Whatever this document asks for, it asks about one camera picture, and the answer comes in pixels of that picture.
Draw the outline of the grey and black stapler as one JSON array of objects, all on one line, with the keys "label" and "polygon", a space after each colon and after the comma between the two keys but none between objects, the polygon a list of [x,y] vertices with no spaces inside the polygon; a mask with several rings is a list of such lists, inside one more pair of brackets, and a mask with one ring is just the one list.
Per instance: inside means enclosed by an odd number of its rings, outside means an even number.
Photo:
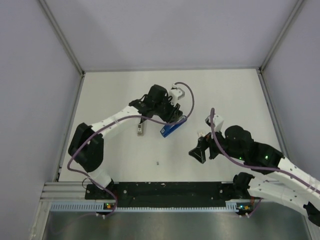
[{"label": "grey and black stapler", "polygon": [[137,125],[137,136],[143,137],[145,135],[145,131],[146,131],[146,121],[141,121]]}]

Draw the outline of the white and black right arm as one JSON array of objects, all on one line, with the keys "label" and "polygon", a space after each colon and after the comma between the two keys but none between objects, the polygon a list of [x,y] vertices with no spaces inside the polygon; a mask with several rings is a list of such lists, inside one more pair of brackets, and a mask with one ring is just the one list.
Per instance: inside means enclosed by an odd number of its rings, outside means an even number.
[{"label": "white and black right arm", "polygon": [[320,224],[320,181],[293,164],[276,148],[254,141],[251,133],[238,125],[210,132],[197,140],[189,155],[201,164],[223,155],[253,174],[241,172],[233,179],[233,192],[239,198],[247,195],[267,199],[289,207],[316,226]]}]

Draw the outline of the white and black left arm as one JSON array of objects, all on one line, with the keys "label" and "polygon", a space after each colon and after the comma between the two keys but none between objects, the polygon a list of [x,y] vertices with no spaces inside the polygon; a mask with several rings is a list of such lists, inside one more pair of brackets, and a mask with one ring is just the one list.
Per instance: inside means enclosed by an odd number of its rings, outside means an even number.
[{"label": "white and black left arm", "polygon": [[112,178],[103,167],[105,144],[122,131],[138,126],[154,116],[159,124],[173,125],[184,119],[178,101],[185,91],[175,84],[170,90],[154,84],[147,94],[132,100],[128,106],[114,115],[93,124],[77,126],[68,148],[68,154],[84,170],[84,174],[96,185],[102,198],[109,198],[114,191]]}]

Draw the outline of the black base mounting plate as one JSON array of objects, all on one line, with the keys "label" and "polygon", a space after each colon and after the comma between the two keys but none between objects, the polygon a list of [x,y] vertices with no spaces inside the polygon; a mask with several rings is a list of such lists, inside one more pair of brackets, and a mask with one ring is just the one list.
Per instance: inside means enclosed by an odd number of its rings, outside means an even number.
[{"label": "black base mounting plate", "polygon": [[118,182],[107,189],[119,208],[201,208],[224,207],[226,201],[251,201],[248,194],[236,193],[232,183],[212,182]]}]

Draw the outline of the aluminium frame post left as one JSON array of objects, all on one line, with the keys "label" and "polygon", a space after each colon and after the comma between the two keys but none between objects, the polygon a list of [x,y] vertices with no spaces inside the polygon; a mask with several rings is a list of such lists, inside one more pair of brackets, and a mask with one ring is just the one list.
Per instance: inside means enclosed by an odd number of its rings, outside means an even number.
[{"label": "aluminium frame post left", "polygon": [[44,16],[47,18],[55,36],[57,37],[58,41],[60,42],[64,52],[66,53],[67,57],[69,58],[70,62],[75,67],[76,71],[82,77],[85,74],[85,71],[81,67],[74,51],[72,50],[65,34],[63,33],[61,27],[59,26],[53,12],[51,11],[48,3],[46,0],[37,0],[36,1],[41,8]]}]

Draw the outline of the aluminium frame post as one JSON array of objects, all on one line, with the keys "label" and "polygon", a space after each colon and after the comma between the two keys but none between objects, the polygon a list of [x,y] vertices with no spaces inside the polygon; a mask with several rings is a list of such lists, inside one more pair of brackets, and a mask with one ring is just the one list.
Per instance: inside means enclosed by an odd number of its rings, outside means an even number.
[{"label": "aluminium frame post", "polygon": [[36,1],[41,8],[44,16],[47,18],[55,36],[57,37],[58,41],[60,42],[64,52],[66,53],[67,57],[69,58],[70,62],[75,67],[76,71],[82,77],[85,74],[85,71],[81,67],[74,51],[72,50],[65,34],[63,33],[61,27],[59,26],[53,12],[51,11],[48,3],[46,0],[37,0]]},{"label": "aluminium frame post", "polygon": [[270,61],[277,53],[279,47],[281,46],[282,42],[285,40],[288,32],[292,28],[293,24],[295,23],[296,19],[298,18],[300,12],[304,8],[307,0],[297,0],[292,11],[290,12],[288,18],[286,19],[283,27],[281,28],[279,34],[277,35],[275,41],[273,42],[270,50],[268,51],[266,57],[264,58],[261,66],[258,68],[259,73],[263,73],[267,66],[269,65]]}]

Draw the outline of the aluminium frame rail front left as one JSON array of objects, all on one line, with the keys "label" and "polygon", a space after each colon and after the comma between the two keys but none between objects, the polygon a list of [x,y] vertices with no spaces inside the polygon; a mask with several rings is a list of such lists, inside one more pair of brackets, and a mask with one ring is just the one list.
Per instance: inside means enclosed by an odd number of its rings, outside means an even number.
[{"label": "aluminium frame rail front left", "polygon": [[80,201],[85,199],[90,182],[46,182],[40,196],[41,201]]}]

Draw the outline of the aluminium frame post right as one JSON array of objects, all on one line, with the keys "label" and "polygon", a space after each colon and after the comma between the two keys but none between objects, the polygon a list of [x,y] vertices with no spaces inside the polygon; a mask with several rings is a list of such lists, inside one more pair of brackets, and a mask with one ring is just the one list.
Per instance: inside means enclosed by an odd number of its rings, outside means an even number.
[{"label": "aluminium frame post right", "polygon": [[285,40],[288,32],[292,28],[293,24],[295,23],[296,19],[298,18],[300,12],[304,8],[307,0],[297,0],[292,11],[290,12],[288,18],[286,19],[283,27],[281,28],[279,34],[277,35],[275,41],[273,42],[270,50],[268,51],[266,57],[264,58],[261,66],[258,68],[259,73],[263,73],[267,66],[269,65],[270,61],[277,53],[279,47],[281,46],[282,42]]}]

